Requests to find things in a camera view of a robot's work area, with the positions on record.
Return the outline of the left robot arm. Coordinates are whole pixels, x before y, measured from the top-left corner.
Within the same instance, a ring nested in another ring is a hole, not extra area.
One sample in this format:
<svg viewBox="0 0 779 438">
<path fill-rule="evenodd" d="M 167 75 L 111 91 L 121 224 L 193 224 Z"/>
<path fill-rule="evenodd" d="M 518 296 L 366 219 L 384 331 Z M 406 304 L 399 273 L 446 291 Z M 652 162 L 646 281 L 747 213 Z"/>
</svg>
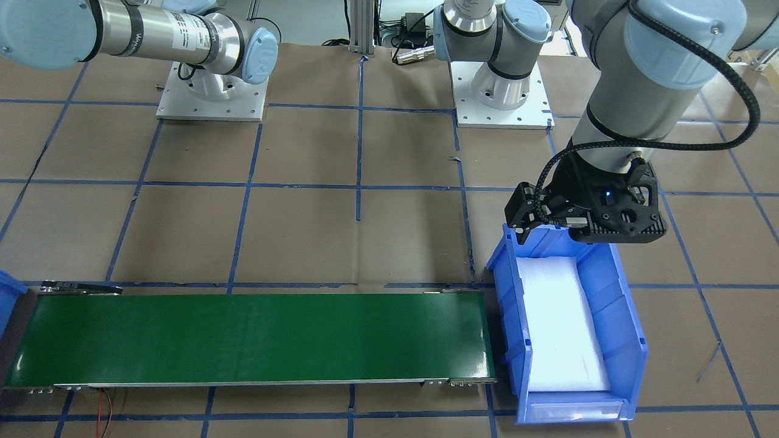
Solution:
<svg viewBox="0 0 779 438">
<path fill-rule="evenodd" d="M 567 8 L 600 78 L 567 147 L 536 183 L 515 189 L 505 228 L 521 245 L 544 225 L 587 244 L 653 242 L 666 227 L 651 150 L 729 150 L 754 134 L 759 103 L 724 59 L 777 47 L 777 2 L 568 1 Z M 665 142 L 718 74 L 746 106 L 745 130 L 728 142 Z"/>
</svg>

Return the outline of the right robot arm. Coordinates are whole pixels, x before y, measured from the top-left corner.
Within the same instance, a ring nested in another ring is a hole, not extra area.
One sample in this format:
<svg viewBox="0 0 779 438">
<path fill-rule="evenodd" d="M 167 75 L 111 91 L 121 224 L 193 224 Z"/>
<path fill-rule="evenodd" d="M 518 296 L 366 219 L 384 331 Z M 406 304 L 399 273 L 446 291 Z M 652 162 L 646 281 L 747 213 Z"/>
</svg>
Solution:
<svg viewBox="0 0 779 438">
<path fill-rule="evenodd" d="M 172 61 L 189 94 L 225 102 L 267 82 L 275 34 L 217 1 L 3 1 L 2 57 L 62 70 L 98 54 Z"/>
</svg>

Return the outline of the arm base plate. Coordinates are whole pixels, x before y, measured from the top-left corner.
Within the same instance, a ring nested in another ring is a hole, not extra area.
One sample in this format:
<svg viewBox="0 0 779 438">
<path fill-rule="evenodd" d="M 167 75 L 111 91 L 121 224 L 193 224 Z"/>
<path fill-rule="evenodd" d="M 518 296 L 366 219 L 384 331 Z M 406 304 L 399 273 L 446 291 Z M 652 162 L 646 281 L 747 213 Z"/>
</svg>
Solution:
<svg viewBox="0 0 779 438">
<path fill-rule="evenodd" d="M 450 62 L 450 73 L 459 127 L 554 127 L 538 64 L 520 80 L 499 77 L 484 62 Z"/>
<path fill-rule="evenodd" d="M 187 81 L 191 69 L 175 62 L 159 100 L 156 116 L 178 121 L 261 122 L 264 118 L 267 81 L 248 84 L 237 77 L 215 75 L 198 69 Z"/>
</svg>

